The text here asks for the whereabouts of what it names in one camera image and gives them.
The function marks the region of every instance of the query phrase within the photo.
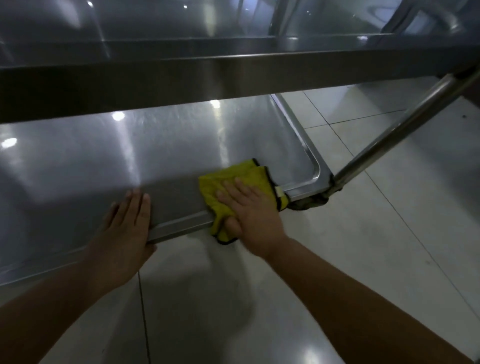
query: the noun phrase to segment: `microfiber towel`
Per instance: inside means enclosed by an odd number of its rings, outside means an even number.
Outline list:
[[[198,178],[200,192],[205,199],[205,203],[215,213],[215,221],[210,228],[210,233],[220,244],[230,244],[237,238],[228,236],[223,227],[223,222],[229,216],[235,216],[230,207],[220,203],[216,199],[217,190],[225,192],[223,181],[234,183],[234,178],[238,177],[247,186],[257,186],[276,202],[278,211],[285,209],[289,203],[288,196],[271,179],[267,167],[259,166],[255,159],[246,160],[240,164],[207,174]]]

